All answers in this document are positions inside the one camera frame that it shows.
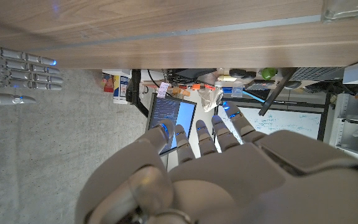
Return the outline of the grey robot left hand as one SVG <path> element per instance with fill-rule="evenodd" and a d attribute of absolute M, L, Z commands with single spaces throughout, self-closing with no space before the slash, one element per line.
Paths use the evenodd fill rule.
<path fill-rule="evenodd" d="M 165 119 L 104 161 L 75 223 L 358 223 L 358 159 L 291 131 L 256 131 L 224 103 L 231 132 L 196 122 L 200 157 Z"/>

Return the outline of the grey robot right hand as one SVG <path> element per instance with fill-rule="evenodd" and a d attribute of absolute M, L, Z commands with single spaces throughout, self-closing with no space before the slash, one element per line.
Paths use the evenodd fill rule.
<path fill-rule="evenodd" d="M 32 90 L 62 89 L 63 79 L 55 68 L 57 61 L 23 51 L 0 47 L 0 88 L 28 88 Z M 35 103 L 30 96 L 0 93 L 0 105 Z"/>

